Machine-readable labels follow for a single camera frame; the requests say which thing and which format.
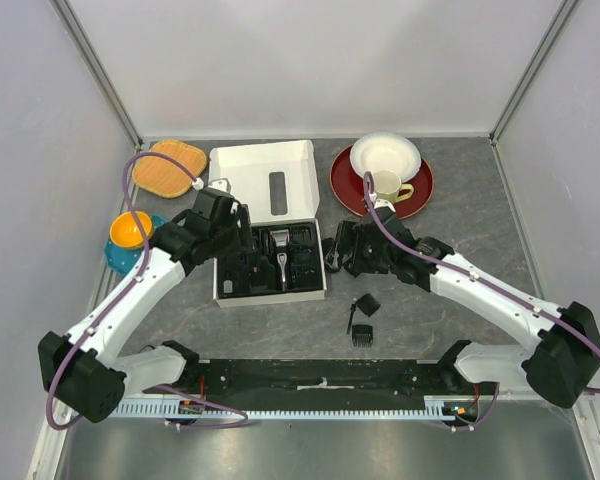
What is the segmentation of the silver black hair clipper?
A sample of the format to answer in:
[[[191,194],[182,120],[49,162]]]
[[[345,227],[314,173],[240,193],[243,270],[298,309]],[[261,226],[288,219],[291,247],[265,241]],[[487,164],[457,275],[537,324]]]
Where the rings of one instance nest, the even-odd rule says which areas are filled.
[[[282,290],[286,291],[288,289],[288,279],[286,271],[288,262],[287,247],[289,246],[290,242],[290,232],[288,229],[272,230],[271,239],[275,247],[276,261],[280,268]]]

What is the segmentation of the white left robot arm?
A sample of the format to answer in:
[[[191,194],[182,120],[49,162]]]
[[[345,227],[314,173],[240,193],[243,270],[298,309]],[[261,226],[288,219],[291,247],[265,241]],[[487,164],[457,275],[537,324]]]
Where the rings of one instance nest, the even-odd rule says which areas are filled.
[[[188,393],[199,382],[198,356],[175,341],[123,357],[120,351],[156,304],[194,268],[212,258],[253,248],[247,205],[205,187],[194,204],[155,229],[127,276],[66,334],[47,333],[38,344],[48,424],[59,400],[92,423],[106,419],[128,395],[169,385]]]

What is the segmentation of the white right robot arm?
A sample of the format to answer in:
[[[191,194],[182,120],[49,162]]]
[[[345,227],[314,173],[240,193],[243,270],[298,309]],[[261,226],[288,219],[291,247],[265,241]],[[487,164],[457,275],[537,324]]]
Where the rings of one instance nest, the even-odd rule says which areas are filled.
[[[547,402],[572,407],[600,369],[600,333],[592,311],[542,300],[480,270],[433,237],[414,237],[388,207],[339,224],[328,254],[350,275],[392,274],[407,285],[452,300],[514,339],[512,345],[458,341],[441,359],[447,392],[472,383],[529,388]]]

